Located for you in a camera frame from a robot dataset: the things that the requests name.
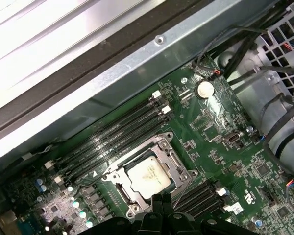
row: ram slot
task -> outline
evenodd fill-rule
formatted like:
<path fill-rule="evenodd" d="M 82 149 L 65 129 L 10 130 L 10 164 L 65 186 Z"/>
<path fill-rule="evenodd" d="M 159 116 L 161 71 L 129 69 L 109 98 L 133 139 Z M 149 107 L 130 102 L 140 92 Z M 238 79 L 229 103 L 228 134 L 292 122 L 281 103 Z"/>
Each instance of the ram slot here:
<path fill-rule="evenodd" d="M 188 213 L 194 218 L 198 218 L 223 206 L 224 201 L 215 193 L 214 185 L 210 181 L 206 181 L 186 193 L 177 204 L 175 211 Z"/>
<path fill-rule="evenodd" d="M 132 125 L 129 125 L 128 127 L 124 127 L 122 130 L 115 133 L 113 136 L 110 136 L 109 137 L 110 140 L 104 140 L 104 141 L 101 141 L 100 144 L 96 144 L 95 148 L 99 147 L 100 145 L 103 145 L 104 143 L 106 143 L 106 145 L 108 145 L 108 147 L 105 148 L 105 146 L 103 146 L 102 148 L 98 149 L 96 152 L 92 153 L 90 156 L 84 158 L 83 160 L 82 159 L 77 159 L 76 161 L 71 162 L 70 164 L 72 164 L 74 166 L 74 168 L 73 169 L 68 169 L 66 171 L 66 174 L 69 174 L 70 172 L 72 172 L 72 171 L 74 171 L 74 170 L 76 170 L 76 169 L 78 169 L 80 167 L 83 168 L 83 165 L 87 164 L 89 162 L 89 160 L 94 158 L 94 156 L 96 156 L 96 155 L 98 156 L 98 155 L 100 155 L 100 153 L 106 152 L 106 151 L 110 150 L 112 146 L 116 146 L 116 145 L 118 145 L 118 143 L 122 142 L 126 138 L 126 136 L 133 131 L 131 128 L 133 128 L 133 127 L 136 127 L 136 128 L 143 127 L 146 124 L 150 123 L 152 120 L 154 120 L 157 116 L 158 116 L 157 113 L 152 113 L 151 116 L 148 116 L 147 120 L 146 120 L 146 117 L 142 117 L 140 120 L 137 121 L 138 123 L 140 123 L 139 126 L 136 126 L 137 123 L 133 123 Z"/>
<path fill-rule="evenodd" d="M 135 136 L 135 138 L 132 138 L 131 141 L 127 142 L 126 144 L 120 146 L 115 151 L 107 154 L 106 156 L 100 158 L 92 165 L 88 166 L 86 169 L 84 169 L 81 173 L 78 173 L 77 175 L 74 175 L 73 177 L 70 177 L 65 182 L 66 184 L 71 184 L 72 182 L 75 182 L 76 180 L 80 179 L 84 175 L 88 174 L 91 171 L 94 171 L 99 165 L 105 163 L 106 161 L 110 160 L 111 158 L 118 156 L 120 153 L 128 149 L 129 147 L 133 146 L 134 143 L 136 143 L 138 140 L 141 140 L 143 138 L 147 138 L 151 134 L 154 134 L 159 128 L 168 121 L 168 118 L 165 118 L 162 121 L 157 122 L 153 127 L 150 127 L 145 132 L 141 132 L 139 135 Z"/>
<path fill-rule="evenodd" d="M 70 165 L 74 166 L 74 168 L 80 167 L 82 164 L 88 162 L 93 158 L 94 155 L 97 155 L 100 149 L 101 145 L 104 144 L 109 144 L 113 145 L 113 141 L 118 141 L 119 139 L 117 138 L 118 136 L 122 137 L 123 134 L 126 134 L 126 131 L 129 128 L 132 128 L 133 126 L 137 125 L 137 123 L 144 121 L 146 118 L 150 117 L 151 115 L 153 118 L 157 117 L 158 109 L 154 110 L 147 110 L 143 112 L 139 117 L 136 117 L 135 119 L 131 119 L 128 121 L 128 123 L 125 123 L 123 127 L 120 129 L 115 129 L 112 133 L 108 135 L 103 135 L 104 137 L 102 139 L 98 139 L 97 142 L 95 142 L 91 148 L 87 149 L 87 151 L 83 151 L 80 153 L 78 156 L 74 158 L 74 160 L 70 161 L 69 163 L 62 163 L 61 164 L 61 169 L 67 168 Z"/>
<path fill-rule="evenodd" d="M 94 141 L 96 141 L 96 139 L 99 138 L 100 136 L 109 134 L 109 132 L 115 130 L 119 126 L 124 126 L 127 123 L 130 123 L 132 120 L 134 120 L 136 118 L 137 113 L 139 115 L 140 115 L 140 112 L 141 111 L 143 111 L 143 113 L 148 113 L 151 110 L 153 110 L 154 107 L 158 107 L 160 105 L 161 105 L 161 103 L 160 103 L 159 100 L 157 100 L 157 101 L 156 100 L 153 100 L 153 101 L 146 100 L 146 101 L 140 103 L 135 108 L 133 108 L 129 112 L 127 112 L 125 115 L 117 118 L 116 120 L 112 121 L 111 123 L 107 124 L 106 126 L 100 128 L 98 131 L 96 131 L 90 137 L 88 137 L 87 139 L 85 139 L 78 146 L 74 147 L 70 151 L 70 153 L 68 154 L 68 156 L 61 157 L 61 158 L 57 159 L 58 162 L 61 164 L 61 163 L 69 162 L 72 159 L 75 159 L 78 154 L 83 154 L 86 151 L 92 149 L 93 148 Z"/>

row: green circuit board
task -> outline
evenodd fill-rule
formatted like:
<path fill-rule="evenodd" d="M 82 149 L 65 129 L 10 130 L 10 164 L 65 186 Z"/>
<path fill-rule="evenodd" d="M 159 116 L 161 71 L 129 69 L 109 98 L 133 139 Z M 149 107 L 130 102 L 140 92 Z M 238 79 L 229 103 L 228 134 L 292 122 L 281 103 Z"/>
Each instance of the green circuit board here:
<path fill-rule="evenodd" d="M 215 66 L 213 62 L 206 65 Z M 294 211 L 286 201 L 286 182 L 281 177 L 281 170 L 266 156 L 261 141 L 257 141 L 257 130 L 247 131 L 253 123 L 226 80 L 218 77 L 209 81 L 214 87 L 213 96 L 208 99 L 198 97 L 198 84 L 210 76 L 209 72 L 194 69 L 191 63 L 184 65 L 52 150 L 43 160 L 37 161 L 31 171 L 20 173 L 10 180 L 4 188 L 7 197 L 13 205 L 20 201 L 26 204 L 17 213 L 18 221 L 21 219 L 23 223 L 28 223 L 29 219 L 34 219 L 35 226 L 40 226 L 43 231 L 46 223 L 56 216 L 59 221 L 54 227 L 55 234 L 63 231 L 66 226 L 64 220 L 74 224 L 70 234 L 77 234 L 87 229 L 85 223 L 90 216 L 94 224 L 112 216 L 125 216 L 128 206 L 118 189 L 111 182 L 97 180 L 93 184 L 94 180 L 139 143 L 156 134 L 171 132 L 171 145 L 179 159 L 187 170 L 198 172 L 185 195 L 206 180 L 219 181 L 230 192 L 226 204 L 231 211 L 223 210 L 218 217 L 259 234 L 294 235 Z M 119 117 L 138 109 L 156 91 L 160 91 L 163 99 L 157 105 L 169 105 L 170 116 L 160 119 L 154 111 L 150 111 L 153 108 L 146 105 L 146 110 L 131 117 L 132 122 L 123 121 L 120 124 L 120 119 L 117 124 Z M 101 130 L 107 126 L 110 129 L 103 136 Z M 113 142 L 125 135 L 129 136 L 128 139 Z M 100 148 L 105 148 L 105 151 L 99 153 Z M 51 168 L 45 165 L 46 159 L 50 160 Z M 55 180 L 58 176 L 59 179 L 66 179 L 65 188 L 59 187 Z M 35 182 L 37 179 L 43 180 L 46 191 Z M 83 190 L 77 191 L 89 184 L 94 186 L 92 191 L 100 192 L 99 199 L 94 200 L 90 193 Z M 72 218 L 74 213 L 83 210 L 82 207 L 72 207 L 73 200 L 77 198 L 80 204 L 87 205 L 87 218 Z M 294 205 L 293 189 L 291 198 Z M 98 200 L 102 202 L 101 206 L 96 206 Z M 37 213 L 41 208 L 44 209 L 43 215 Z M 215 214 L 206 213 L 197 220 L 210 216 Z M 262 226 L 255 225 L 255 218 L 262 221 Z M 20 234 L 39 234 L 37 229 L 25 231 Z"/>

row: dimm slot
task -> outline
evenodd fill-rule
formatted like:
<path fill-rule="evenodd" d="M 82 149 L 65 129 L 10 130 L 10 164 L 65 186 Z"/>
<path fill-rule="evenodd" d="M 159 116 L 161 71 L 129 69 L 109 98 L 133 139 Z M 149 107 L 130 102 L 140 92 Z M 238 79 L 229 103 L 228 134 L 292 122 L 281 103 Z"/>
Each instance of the dimm slot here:
<path fill-rule="evenodd" d="M 132 132 L 132 131 L 131 131 L 131 132 L 127 133 L 127 135 L 124 135 L 124 136 L 122 137 L 122 139 L 118 139 L 118 142 L 114 143 L 114 145 L 116 146 L 116 148 L 118 147 L 118 144 L 122 144 L 121 147 L 124 146 L 124 141 L 128 141 L 128 140 L 130 140 L 131 138 L 133 138 L 133 134 L 135 134 L 135 133 L 139 133 L 139 132 L 143 131 L 144 128 L 145 128 L 145 126 L 148 125 L 148 123 L 150 123 L 153 119 L 154 119 L 153 117 L 152 117 L 152 118 L 149 118 L 147 121 L 145 121 L 145 122 L 141 123 L 139 126 L 137 126 L 137 129 L 138 129 L 137 131 L 135 131 L 135 132 Z M 100 156 L 101 154 L 107 152 L 109 149 L 111 149 L 111 145 L 109 145 L 107 148 L 101 149 L 100 152 L 97 153 L 97 157 Z M 111 153 L 114 154 L 114 152 L 116 152 L 116 151 L 117 151 L 117 149 L 112 150 Z M 89 167 L 89 165 L 84 164 L 84 166 L 80 166 L 80 168 L 81 168 L 82 170 L 84 170 L 84 169 L 83 169 L 84 167 Z M 75 174 L 75 173 L 76 173 L 76 172 L 74 172 L 75 170 L 77 170 L 77 168 L 75 168 L 75 169 L 73 169 L 72 171 L 66 173 L 66 175 L 67 175 L 67 176 L 71 176 L 71 175 Z"/>
<path fill-rule="evenodd" d="M 143 121 L 146 117 L 149 117 L 150 115 L 158 112 L 158 109 L 154 109 L 154 110 L 146 110 L 144 111 L 142 114 L 140 114 L 140 116 L 135 117 L 135 119 L 139 118 L 136 122 L 133 122 L 133 119 L 128 120 L 127 123 L 125 123 L 123 125 L 123 127 L 121 127 L 121 129 L 115 129 L 112 133 L 108 134 L 107 136 L 105 136 L 103 139 L 99 139 L 98 142 L 95 142 L 93 145 L 91 145 L 89 148 L 85 149 L 82 153 L 80 153 L 78 156 L 74 157 L 74 160 L 70 161 L 69 163 L 65 162 L 61 164 L 61 169 L 67 168 L 69 165 L 73 165 L 74 163 L 78 163 L 80 161 L 83 161 L 84 163 L 87 162 L 90 158 L 93 157 L 93 155 L 95 153 L 91 153 L 92 151 L 94 151 L 97 147 L 99 147 L 100 145 L 105 144 L 106 142 L 109 141 L 109 139 L 112 139 L 114 136 L 117 136 L 120 134 L 120 132 L 125 131 L 126 129 L 133 127 L 134 125 L 137 124 L 137 122 Z"/>
<path fill-rule="evenodd" d="M 126 146 L 123 146 L 122 149 L 118 150 L 118 152 L 121 152 L 123 149 L 128 148 L 129 145 L 131 145 L 132 143 L 134 143 L 135 141 L 137 141 L 137 139 L 142 138 L 142 137 L 146 137 L 148 135 L 150 135 L 151 133 L 154 133 L 155 131 L 157 131 L 159 129 L 159 127 L 161 127 L 161 125 L 164 123 L 165 121 L 161 121 L 159 122 L 155 127 L 153 127 L 152 129 L 149 129 L 149 131 L 147 133 L 142 133 L 140 136 L 138 136 L 136 139 L 134 139 L 133 141 L 129 142 Z M 77 176 L 74 176 L 74 178 L 69 179 L 69 181 L 71 182 L 75 182 L 77 179 L 79 179 L 80 177 L 84 176 L 85 174 L 88 174 L 89 172 L 95 170 L 99 165 L 103 164 L 104 162 L 108 161 L 110 158 L 116 156 L 117 153 L 113 153 L 113 154 L 109 154 L 108 156 L 98 160 L 98 162 L 92 166 L 90 166 L 89 168 L 87 168 L 86 170 L 84 170 L 84 172 L 80 173 Z"/>
<path fill-rule="evenodd" d="M 126 118 L 130 118 L 132 115 L 136 114 L 138 111 L 142 110 L 143 108 L 145 108 L 148 104 L 150 104 L 151 102 L 149 100 L 145 100 L 142 103 L 140 103 L 139 105 L 137 105 L 134 109 L 131 110 L 130 113 L 126 113 L 125 115 L 117 118 L 116 120 L 113 120 L 111 123 L 107 124 L 106 126 L 100 128 L 97 132 L 93 133 L 91 136 L 89 136 L 88 138 L 86 138 L 85 140 L 83 140 L 78 146 L 73 147 L 70 150 L 70 154 L 67 157 L 61 157 L 57 160 L 59 160 L 60 162 L 65 162 L 68 161 L 68 159 L 70 159 L 71 157 L 74 157 L 76 153 L 76 151 L 85 148 L 85 146 L 88 146 L 88 144 L 92 143 L 93 139 L 96 139 L 98 136 L 100 136 L 103 132 L 106 132 L 107 130 L 111 129 L 112 127 L 114 127 L 115 125 L 117 125 L 120 121 L 126 119 Z"/>
<path fill-rule="evenodd" d="M 143 124 L 141 124 L 141 126 L 146 125 L 147 123 L 149 123 L 151 120 L 155 119 L 155 117 L 158 116 L 157 113 L 153 113 L 153 114 L 155 114 L 155 115 L 151 116 L 147 121 L 143 122 Z M 143 121 L 145 118 L 146 118 L 146 117 L 141 118 L 140 120 L 138 120 L 138 122 Z M 120 136 L 121 139 L 116 139 L 116 141 L 119 142 L 119 141 L 123 140 L 123 136 L 127 134 L 127 132 L 126 132 L 127 129 L 130 128 L 130 127 L 133 127 L 133 126 L 135 126 L 135 125 L 136 125 L 136 123 L 133 123 L 132 125 L 130 125 L 130 126 L 128 126 L 128 127 L 125 126 L 125 127 L 122 128 L 122 130 L 120 130 L 120 131 L 118 131 L 117 133 L 115 133 L 116 135 L 114 134 L 114 136 L 117 136 L 117 135 L 120 134 L 120 132 L 124 131 L 124 132 L 122 133 L 122 135 Z M 74 162 L 72 162 L 72 163 L 70 163 L 70 164 L 78 163 L 78 164 L 75 164 L 75 165 L 74 165 L 74 169 L 77 169 L 77 168 L 83 166 L 84 164 L 86 164 L 91 158 L 94 158 L 94 155 L 98 155 L 98 152 L 99 152 L 99 151 L 100 151 L 100 152 L 102 152 L 102 151 L 104 151 L 104 152 L 105 152 L 105 151 L 108 151 L 109 149 L 111 149 L 111 146 L 112 146 L 112 145 L 115 145 L 115 143 L 114 143 L 113 141 L 111 141 L 111 142 L 108 142 L 108 141 L 109 141 L 109 140 L 103 140 L 103 141 L 101 141 L 100 143 L 96 144 L 96 146 L 94 146 L 94 148 L 96 148 L 96 147 L 98 147 L 98 146 L 100 146 L 100 145 L 103 145 L 105 142 L 107 142 L 107 144 L 109 144 L 109 148 L 107 148 L 106 150 L 99 149 L 99 150 L 97 150 L 96 152 L 92 153 L 90 156 L 86 157 L 84 160 L 80 160 L 80 159 L 78 159 L 78 160 L 76 160 L 76 161 L 74 161 Z"/>

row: white connector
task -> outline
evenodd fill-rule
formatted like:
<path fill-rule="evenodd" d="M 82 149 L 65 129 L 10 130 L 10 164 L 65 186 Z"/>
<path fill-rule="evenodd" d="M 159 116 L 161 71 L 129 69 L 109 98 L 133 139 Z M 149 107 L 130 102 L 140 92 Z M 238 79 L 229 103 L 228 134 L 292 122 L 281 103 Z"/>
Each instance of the white connector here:
<path fill-rule="evenodd" d="M 54 165 L 53 161 L 50 160 L 45 163 L 45 168 L 49 169 L 49 168 L 53 167 L 53 165 Z"/>
<path fill-rule="evenodd" d="M 168 112 L 170 112 L 170 111 L 171 111 L 171 108 L 170 108 L 169 105 L 167 105 L 166 107 L 164 107 L 164 108 L 161 109 L 161 112 L 162 112 L 163 114 L 166 114 L 166 113 L 168 113 Z"/>
<path fill-rule="evenodd" d="M 57 177 L 54 178 L 54 181 L 58 184 L 61 181 L 63 181 L 63 179 L 60 176 L 57 176 Z"/>
<path fill-rule="evenodd" d="M 224 195 L 229 195 L 230 194 L 230 191 L 227 189 L 227 188 L 218 188 L 216 189 L 216 193 L 222 197 Z"/>
<path fill-rule="evenodd" d="M 156 99 L 156 98 L 158 98 L 158 97 L 160 97 L 160 96 L 161 96 L 160 91 L 155 91 L 154 93 L 151 94 L 151 97 L 152 97 L 153 99 Z"/>

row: blue capacitor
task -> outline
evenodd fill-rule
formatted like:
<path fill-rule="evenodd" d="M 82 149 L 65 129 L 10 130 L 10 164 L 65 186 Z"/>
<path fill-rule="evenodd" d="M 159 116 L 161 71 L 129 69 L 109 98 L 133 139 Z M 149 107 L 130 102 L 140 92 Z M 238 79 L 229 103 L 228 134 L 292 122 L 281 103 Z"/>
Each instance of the blue capacitor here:
<path fill-rule="evenodd" d="M 260 228 L 263 222 L 256 216 L 252 217 L 251 221 L 255 224 L 256 228 Z"/>
<path fill-rule="evenodd" d="M 46 191 L 47 191 L 47 186 L 45 186 L 45 185 L 40 185 L 40 186 L 39 186 L 39 191 L 40 191 L 40 192 L 46 192 Z"/>
<path fill-rule="evenodd" d="M 37 179 L 36 180 L 36 184 L 38 185 L 38 186 L 40 186 L 40 185 L 42 185 L 44 182 L 43 182 L 43 180 L 42 179 Z"/>

